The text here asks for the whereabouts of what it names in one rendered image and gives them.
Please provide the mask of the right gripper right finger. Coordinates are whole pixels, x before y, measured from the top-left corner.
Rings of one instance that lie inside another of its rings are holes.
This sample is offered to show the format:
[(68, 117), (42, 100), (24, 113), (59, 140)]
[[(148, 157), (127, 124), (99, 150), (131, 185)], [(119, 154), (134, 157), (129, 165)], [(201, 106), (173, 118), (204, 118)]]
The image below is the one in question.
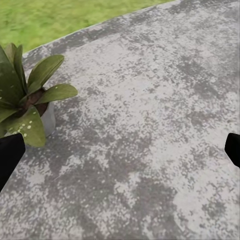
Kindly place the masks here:
[(224, 150), (233, 162), (229, 166), (230, 172), (240, 180), (240, 134), (229, 133)]

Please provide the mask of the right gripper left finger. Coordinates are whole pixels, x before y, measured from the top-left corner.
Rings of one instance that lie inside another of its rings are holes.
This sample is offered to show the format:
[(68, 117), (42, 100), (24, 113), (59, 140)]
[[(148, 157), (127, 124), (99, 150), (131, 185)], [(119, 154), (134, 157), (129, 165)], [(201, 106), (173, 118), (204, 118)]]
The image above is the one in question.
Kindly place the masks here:
[(24, 142), (21, 133), (7, 132), (4, 137), (0, 138), (0, 191), (16, 168), (19, 158), (25, 151), (25, 144), (27, 143)]

